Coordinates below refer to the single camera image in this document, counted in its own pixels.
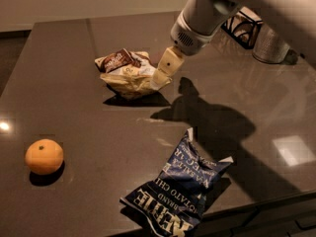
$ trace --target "dark blue snack bag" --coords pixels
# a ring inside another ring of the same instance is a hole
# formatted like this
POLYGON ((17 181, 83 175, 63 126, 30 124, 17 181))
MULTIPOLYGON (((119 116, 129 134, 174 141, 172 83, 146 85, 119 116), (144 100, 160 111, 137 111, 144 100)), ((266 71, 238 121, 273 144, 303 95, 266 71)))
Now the dark blue snack bag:
POLYGON ((158 178, 138 187, 120 202, 143 213, 157 236, 193 236, 202 220, 206 194, 233 162, 207 161, 187 130, 158 178))

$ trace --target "wall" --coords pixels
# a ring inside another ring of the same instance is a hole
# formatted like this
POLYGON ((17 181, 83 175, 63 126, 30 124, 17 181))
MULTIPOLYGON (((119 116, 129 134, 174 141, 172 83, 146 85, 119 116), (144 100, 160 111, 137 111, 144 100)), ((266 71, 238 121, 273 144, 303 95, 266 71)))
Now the wall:
POLYGON ((0 0, 0 32, 36 22, 181 10, 187 0, 0 0))

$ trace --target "tabletop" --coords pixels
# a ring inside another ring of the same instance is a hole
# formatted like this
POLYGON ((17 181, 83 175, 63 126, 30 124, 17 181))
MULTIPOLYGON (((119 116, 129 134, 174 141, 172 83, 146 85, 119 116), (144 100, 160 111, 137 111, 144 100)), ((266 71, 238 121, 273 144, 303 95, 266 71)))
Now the tabletop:
POLYGON ((269 65, 219 31, 173 82, 117 98, 94 59, 122 48, 157 63, 178 13, 35 24, 0 99, 0 235, 110 236, 140 226, 119 198, 155 179, 189 127, 199 154, 235 163, 206 215, 315 191, 316 74, 269 65), (24 162, 50 138, 64 164, 43 181, 24 162))

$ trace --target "snack bag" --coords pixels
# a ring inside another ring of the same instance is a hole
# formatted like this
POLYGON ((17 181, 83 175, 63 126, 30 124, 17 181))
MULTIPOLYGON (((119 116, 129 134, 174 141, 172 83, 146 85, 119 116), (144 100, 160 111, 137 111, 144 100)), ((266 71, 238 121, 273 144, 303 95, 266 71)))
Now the snack bag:
POLYGON ((233 162, 231 157, 219 162, 203 159, 192 141, 190 128, 158 178, 120 199, 143 213, 157 236, 194 236, 206 194, 233 162))
POLYGON ((168 47, 155 68, 144 51, 122 49, 95 59, 101 79, 109 88, 127 100, 153 94, 171 83, 171 77, 184 59, 175 47, 168 47))

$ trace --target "orange fruit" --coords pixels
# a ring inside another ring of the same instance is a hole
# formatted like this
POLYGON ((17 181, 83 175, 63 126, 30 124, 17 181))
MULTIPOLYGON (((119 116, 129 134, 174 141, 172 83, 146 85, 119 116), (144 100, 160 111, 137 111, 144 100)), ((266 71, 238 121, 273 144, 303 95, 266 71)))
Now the orange fruit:
POLYGON ((49 175, 60 168, 63 162, 63 150, 55 141, 41 139, 29 147, 25 162, 35 174, 49 175))

